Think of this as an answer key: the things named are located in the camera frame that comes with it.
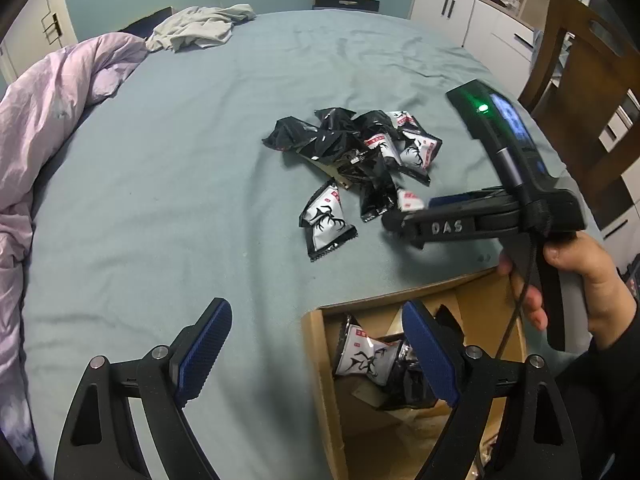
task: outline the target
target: pink blanket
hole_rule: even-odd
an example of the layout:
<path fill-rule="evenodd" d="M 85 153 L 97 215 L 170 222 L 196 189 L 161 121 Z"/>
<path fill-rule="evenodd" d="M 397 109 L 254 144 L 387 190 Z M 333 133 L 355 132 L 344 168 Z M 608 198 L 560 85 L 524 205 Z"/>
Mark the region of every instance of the pink blanket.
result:
<path fill-rule="evenodd" d="M 31 187 L 86 105 L 112 95 L 145 59 L 145 41 L 114 32 L 49 54 L 0 103 L 0 429 L 23 462 L 34 453 L 18 351 L 22 262 L 31 247 Z"/>

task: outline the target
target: lit screen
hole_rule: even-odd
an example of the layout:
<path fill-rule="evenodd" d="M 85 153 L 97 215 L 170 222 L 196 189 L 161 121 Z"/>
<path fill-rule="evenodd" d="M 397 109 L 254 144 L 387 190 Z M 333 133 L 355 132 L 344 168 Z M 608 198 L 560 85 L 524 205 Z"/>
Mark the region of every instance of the lit screen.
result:
<path fill-rule="evenodd" d="M 535 148 L 533 140 L 529 137 L 527 129 L 524 127 L 524 124 L 522 124 L 520 116 L 513 106 L 511 106 L 511 103 L 496 94 L 491 94 L 491 101 L 494 102 L 495 107 L 498 108 L 498 111 L 500 112 L 500 115 L 505 121 L 507 121 L 511 131 L 520 143 L 526 148 Z"/>

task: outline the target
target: wooden chair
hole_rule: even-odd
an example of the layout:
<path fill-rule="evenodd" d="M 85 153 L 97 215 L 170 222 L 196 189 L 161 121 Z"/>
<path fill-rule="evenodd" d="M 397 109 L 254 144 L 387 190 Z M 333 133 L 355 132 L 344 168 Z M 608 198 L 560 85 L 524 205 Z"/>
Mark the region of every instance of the wooden chair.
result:
<path fill-rule="evenodd" d="M 602 37 L 610 34 L 609 44 L 594 29 L 606 31 Z M 549 81 L 567 32 L 575 39 L 556 87 Z M 640 96 L 640 54 L 580 1 L 550 0 L 542 46 L 519 101 L 592 209 L 640 157 L 640 121 L 608 153 L 598 139 L 629 89 Z"/>

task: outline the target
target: crumpled towel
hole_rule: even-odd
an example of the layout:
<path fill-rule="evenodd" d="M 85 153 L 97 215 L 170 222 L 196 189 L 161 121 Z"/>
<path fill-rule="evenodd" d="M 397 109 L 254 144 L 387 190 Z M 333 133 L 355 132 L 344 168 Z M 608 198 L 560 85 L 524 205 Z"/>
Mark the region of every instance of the crumpled towel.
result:
<path fill-rule="evenodd" d="M 35 450 L 18 358 L 31 188 L 84 106 L 112 95 L 147 54 L 144 40 L 121 32 L 66 46 L 30 67 L 0 102 L 0 430 L 23 463 Z"/>
<path fill-rule="evenodd" d="M 226 43 L 231 37 L 234 23 L 255 18 L 249 4 L 221 7 L 187 7 L 169 16 L 158 25 L 148 40 L 150 52 L 172 48 L 177 52 L 188 44 L 195 43 L 201 48 Z"/>

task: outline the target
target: light blue bed sheet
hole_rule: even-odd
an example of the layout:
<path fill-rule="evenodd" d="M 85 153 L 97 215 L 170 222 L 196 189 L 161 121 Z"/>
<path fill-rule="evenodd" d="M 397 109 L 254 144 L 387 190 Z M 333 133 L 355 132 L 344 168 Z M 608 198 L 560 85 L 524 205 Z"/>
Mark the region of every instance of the light blue bed sheet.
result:
<path fill-rule="evenodd" d="M 151 54 L 44 170 L 24 298 L 28 391 L 44 466 L 92 356 L 137 359 L 170 343 L 215 296 L 234 323 L 185 414 L 225 479 L 329 479 L 300 317 L 326 304 L 494 266 L 493 240 L 400 244 L 379 220 L 310 263 L 298 215 L 324 174 L 260 140 L 315 108 L 408 110 L 444 141 L 425 200 L 498 184 L 445 92 L 490 73 L 465 50 L 398 18 L 339 10 L 266 14 L 223 46 Z M 525 122 L 552 174 L 564 165 Z M 153 478 L 165 478 L 140 405 Z"/>

